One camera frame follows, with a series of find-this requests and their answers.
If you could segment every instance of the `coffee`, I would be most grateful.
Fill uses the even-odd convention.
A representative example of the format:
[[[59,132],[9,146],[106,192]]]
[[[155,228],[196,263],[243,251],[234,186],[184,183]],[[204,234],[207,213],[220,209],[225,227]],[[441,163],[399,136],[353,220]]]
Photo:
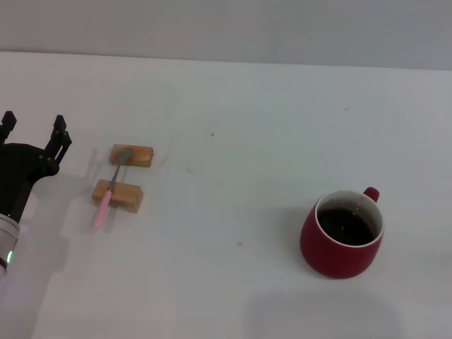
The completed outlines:
[[[372,242],[371,226],[357,213],[345,208],[327,208],[318,212],[323,231],[342,244],[359,246]]]

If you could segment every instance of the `white wall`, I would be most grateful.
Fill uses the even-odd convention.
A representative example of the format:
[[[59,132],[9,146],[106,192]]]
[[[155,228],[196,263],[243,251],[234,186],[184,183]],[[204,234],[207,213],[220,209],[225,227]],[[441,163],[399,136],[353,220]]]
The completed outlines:
[[[452,0],[3,0],[0,50],[452,69]]]

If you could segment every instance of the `metal spoon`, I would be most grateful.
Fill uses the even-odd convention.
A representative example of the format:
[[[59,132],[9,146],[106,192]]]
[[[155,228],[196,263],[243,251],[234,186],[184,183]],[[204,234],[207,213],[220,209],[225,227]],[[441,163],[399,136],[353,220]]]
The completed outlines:
[[[133,151],[125,148],[120,150],[116,154],[116,159],[118,162],[118,166],[116,167],[116,171],[114,171],[114,175],[110,184],[108,186],[108,190],[105,192],[102,200],[100,201],[99,207],[97,208],[96,215],[93,220],[93,227],[96,229],[101,229],[105,222],[105,217],[107,216],[107,209],[110,199],[112,198],[114,186],[116,184],[116,178],[118,177],[119,168],[126,163],[127,160],[133,157]]]

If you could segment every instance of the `green led light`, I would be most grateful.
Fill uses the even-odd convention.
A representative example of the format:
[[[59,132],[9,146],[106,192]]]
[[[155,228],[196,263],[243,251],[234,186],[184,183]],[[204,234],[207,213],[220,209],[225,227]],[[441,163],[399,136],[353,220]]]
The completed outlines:
[[[9,253],[8,253],[8,258],[6,259],[6,262],[7,263],[10,263],[11,262],[11,260],[13,260],[13,252],[12,251],[10,251]]]

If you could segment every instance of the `tabletop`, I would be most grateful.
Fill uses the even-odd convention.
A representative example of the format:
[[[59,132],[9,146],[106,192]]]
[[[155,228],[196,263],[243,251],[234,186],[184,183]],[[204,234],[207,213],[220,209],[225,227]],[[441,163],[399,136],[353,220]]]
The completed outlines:
[[[71,134],[0,286],[4,339],[439,339],[452,325],[452,72],[0,53],[8,142]],[[114,143],[152,146],[137,214],[90,228]],[[299,250],[310,207],[376,187],[363,274]]]

